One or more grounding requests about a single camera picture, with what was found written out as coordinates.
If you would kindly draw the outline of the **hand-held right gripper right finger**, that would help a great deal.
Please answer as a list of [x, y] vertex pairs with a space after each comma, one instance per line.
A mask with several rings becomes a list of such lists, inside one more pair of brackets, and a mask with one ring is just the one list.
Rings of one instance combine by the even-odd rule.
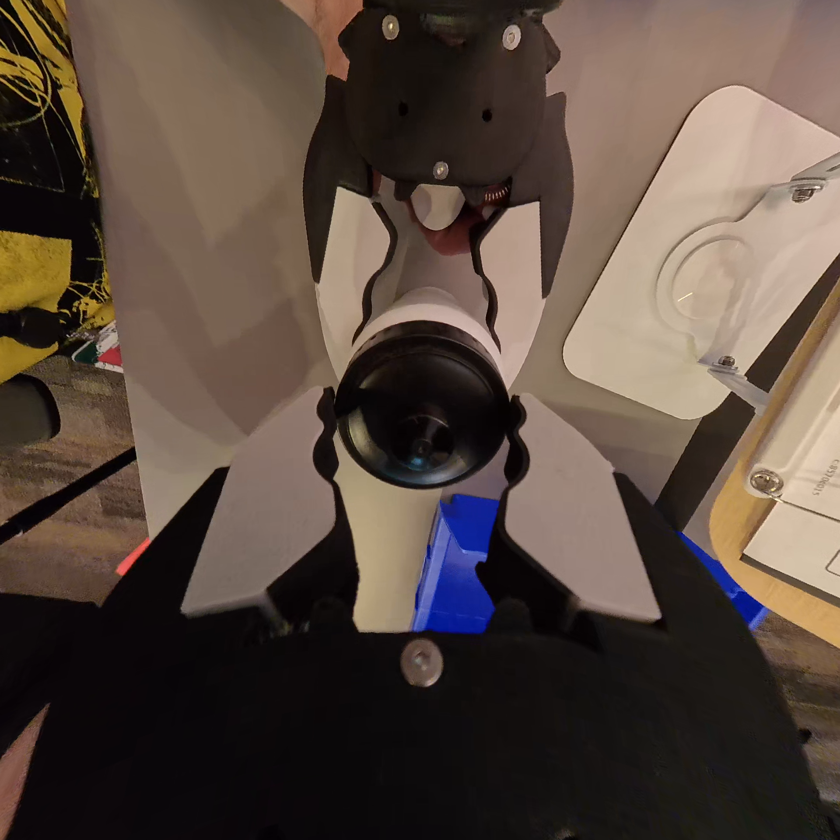
[[565, 634], [580, 614], [656, 624], [613, 465], [533, 395], [511, 399], [507, 440], [507, 485], [476, 565], [489, 629]]

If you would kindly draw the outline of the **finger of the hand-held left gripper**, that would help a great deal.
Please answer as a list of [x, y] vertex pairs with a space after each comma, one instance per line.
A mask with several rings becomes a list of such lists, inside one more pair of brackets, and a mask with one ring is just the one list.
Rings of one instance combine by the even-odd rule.
[[317, 283], [322, 335], [337, 380], [371, 320], [373, 290], [396, 243], [396, 227], [379, 200], [337, 188]]
[[486, 291], [486, 327], [502, 380], [516, 380], [544, 309], [540, 204], [497, 210], [472, 245], [474, 270]]

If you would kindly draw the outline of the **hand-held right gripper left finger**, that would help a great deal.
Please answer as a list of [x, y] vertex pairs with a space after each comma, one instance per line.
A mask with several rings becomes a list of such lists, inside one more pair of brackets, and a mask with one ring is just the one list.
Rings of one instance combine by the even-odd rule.
[[355, 630], [360, 571], [331, 387], [272, 412], [235, 450], [182, 600], [190, 618], [256, 610], [279, 631]]

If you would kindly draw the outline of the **white bottle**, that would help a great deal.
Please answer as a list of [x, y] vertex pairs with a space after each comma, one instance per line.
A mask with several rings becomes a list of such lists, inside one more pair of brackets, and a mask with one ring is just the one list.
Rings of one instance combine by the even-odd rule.
[[[487, 330], [487, 294], [474, 270], [472, 249], [470, 254], [439, 255], [430, 248], [415, 223], [417, 219], [433, 230], [451, 224], [461, 207], [469, 205], [464, 189], [442, 182], [417, 185], [391, 182], [386, 177], [383, 183], [392, 186], [393, 198], [383, 197], [380, 192], [369, 197], [379, 200], [391, 218], [397, 243], [391, 264], [374, 286], [372, 317], [353, 356], [364, 342], [384, 328], [399, 322], [428, 320], [465, 330], [487, 347], [498, 366]], [[503, 199], [507, 194], [503, 185], [478, 188], [478, 207], [484, 208], [486, 221], [497, 210], [507, 208], [488, 200]]]

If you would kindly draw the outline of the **blue plastic bin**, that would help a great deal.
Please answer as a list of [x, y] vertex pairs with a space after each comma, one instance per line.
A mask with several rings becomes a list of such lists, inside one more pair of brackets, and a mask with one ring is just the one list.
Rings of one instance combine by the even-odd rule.
[[[487, 561], [500, 503], [482, 497], [456, 494], [438, 504], [427, 543], [423, 568], [416, 587], [411, 630], [416, 633], [481, 634], [495, 605], [481, 583], [476, 568]], [[641, 516], [628, 512], [657, 595], [663, 595], [664, 622], [675, 629], [690, 621], [699, 627], [723, 622], [740, 625], [750, 633], [770, 613], [681, 532], [662, 523], [659, 537], [647, 536], [646, 528], [658, 514]]]

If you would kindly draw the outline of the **black bottle lid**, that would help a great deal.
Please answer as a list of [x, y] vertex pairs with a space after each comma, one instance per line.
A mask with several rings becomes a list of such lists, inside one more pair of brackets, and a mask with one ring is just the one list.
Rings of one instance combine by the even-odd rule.
[[509, 407], [487, 347], [428, 320], [375, 332], [349, 362], [334, 401], [353, 460], [389, 485], [420, 490], [485, 468], [506, 436]]

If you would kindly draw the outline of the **person's left hand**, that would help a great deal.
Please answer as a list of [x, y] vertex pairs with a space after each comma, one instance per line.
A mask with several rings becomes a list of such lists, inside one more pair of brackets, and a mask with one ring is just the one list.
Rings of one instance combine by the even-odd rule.
[[457, 256], [471, 253], [471, 231], [486, 224], [483, 207], [465, 204], [456, 219], [439, 230], [433, 230], [415, 219], [430, 248], [441, 256]]

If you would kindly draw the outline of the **white stand base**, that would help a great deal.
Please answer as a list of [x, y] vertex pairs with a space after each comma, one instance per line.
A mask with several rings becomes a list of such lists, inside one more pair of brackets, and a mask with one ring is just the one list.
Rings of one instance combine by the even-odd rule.
[[752, 89], [702, 99], [677, 132], [565, 341], [584, 382], [682, 420], [728, 395], [699, 367], [690, 337], [659, 314], [669, 252], [709, 224], [744, 215], [767, 188], [838, 154], [838, 136]]

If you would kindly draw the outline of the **black tape strip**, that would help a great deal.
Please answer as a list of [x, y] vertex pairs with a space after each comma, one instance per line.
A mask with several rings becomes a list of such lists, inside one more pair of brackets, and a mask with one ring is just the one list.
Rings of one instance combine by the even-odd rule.
[[[748, 369], [750, 383], [765, 392], [771, 389], [837, 284], [838, 275], [836, 256]], [[686, 530], [752, 419], [753, 409], [736, 395], [728, 395], [701, 419], [654, 504], [674, 530]]]

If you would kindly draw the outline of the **clear acrylic holder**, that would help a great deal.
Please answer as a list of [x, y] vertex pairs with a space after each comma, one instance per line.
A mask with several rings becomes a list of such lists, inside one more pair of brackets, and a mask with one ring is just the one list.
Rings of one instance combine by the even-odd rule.
[[838, 253], [839, 154], [767, 188], [738, 218], [699, 228], [668, 253], [656, 301], [696, 362], [755, 409], [744, 372]]

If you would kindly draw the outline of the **black stand pole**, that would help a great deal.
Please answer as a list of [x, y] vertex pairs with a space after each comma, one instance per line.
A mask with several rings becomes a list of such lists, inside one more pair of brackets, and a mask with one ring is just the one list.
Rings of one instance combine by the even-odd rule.
[[136, 448], [131, 447], [86, 475], [72, 481], [69, 485], [35, 501], [14, 514], [1, 525], [1, 544], [4, 545], [10, 540], [26, 534], [41, 522], [53, 517], [72, 501], [131, 465], [136, 461], [136, 457]]

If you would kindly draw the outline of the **red green white packet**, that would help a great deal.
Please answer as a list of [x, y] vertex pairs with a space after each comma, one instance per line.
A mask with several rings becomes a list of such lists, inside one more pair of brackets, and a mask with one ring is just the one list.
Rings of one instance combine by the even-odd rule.
[[90, 337], [86, 337], [70, 353], [70, 359], [79, 364], [123, 375], [122, 349], [116, 321], [111, 320]]

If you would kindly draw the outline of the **black stool seat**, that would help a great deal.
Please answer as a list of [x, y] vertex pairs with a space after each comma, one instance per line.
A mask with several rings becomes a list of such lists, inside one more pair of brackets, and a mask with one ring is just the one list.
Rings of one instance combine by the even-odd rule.
[[58, 404], [46, 383], [16, 374], [1, 384], [1, 449], [49, 441], [60, 428]]

